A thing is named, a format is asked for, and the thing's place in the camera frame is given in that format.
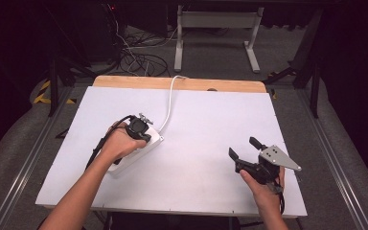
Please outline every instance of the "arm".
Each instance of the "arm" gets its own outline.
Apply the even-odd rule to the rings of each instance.
[[[249,186],[253,193],[256,204],[259,208],[259,215],[262,217],[264,226],[268,230],[283,230],[288,229],[282,219],[280,213],[280,199],[273,194],[266,185],[259,184],[249,173],[241,170],[241,178]],[[285,169],[280,168],[279,179],[280,183],[284,183]]]
[[[61,199],[40,229],[80,230],[107,169],[115,160],[145,145],[145,141],[133,140],[123,128],[117,128],[103,145],[100,154]]]

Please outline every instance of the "metal frame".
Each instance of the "metal frame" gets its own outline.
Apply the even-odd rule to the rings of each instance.
[[[183,59],[184,41],[182,39],[182,29],[186,28],[253,28],[248,41],[245,41],[244,48],[249,57],[250,65],[254,73],[260,73],[260,67],[253,51],[253,45],[259,30],[259,25],[263,17],[264,8],[259,8],[257,12],[211,12],[211,11],[183,11],[182,6],[178,6],[177,11],[177,44],[175,47],[174,71],[181,71]]]

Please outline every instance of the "white board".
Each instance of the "white board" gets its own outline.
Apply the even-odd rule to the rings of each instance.
[[[37,197],[52,207],[78,180],[107,129],[142,112],[160,128],[169,90],[88,87],[73,124]],[[123,170],[107,174],[92,209],[198,215],[256,216],[253,196],[228,155],[258,161],[249,143],[256,137],[285,153],[268,94],[174,90],[164,141]],[[306,216],[294,171],[286,170],[285,217]]]

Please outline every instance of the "white power strip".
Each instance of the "white power strip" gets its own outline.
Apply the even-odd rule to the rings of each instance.
[[[133,162],[137,161],[146,153],[150,152],[155,147],[160,145],[160,143],[163,141],[163,137],[160,136],[160,134],[152,126],[149,126],[149,129],[145,133],[151,136],[151,139],[146,144],[146,146],[142,149],[137,149],[128,156],[122,158],[121,162],[119,162],[118,165],[112,164],[107,171],[108,173],[110,173],[112,176],[117,175],[122,170],[131,165]]]

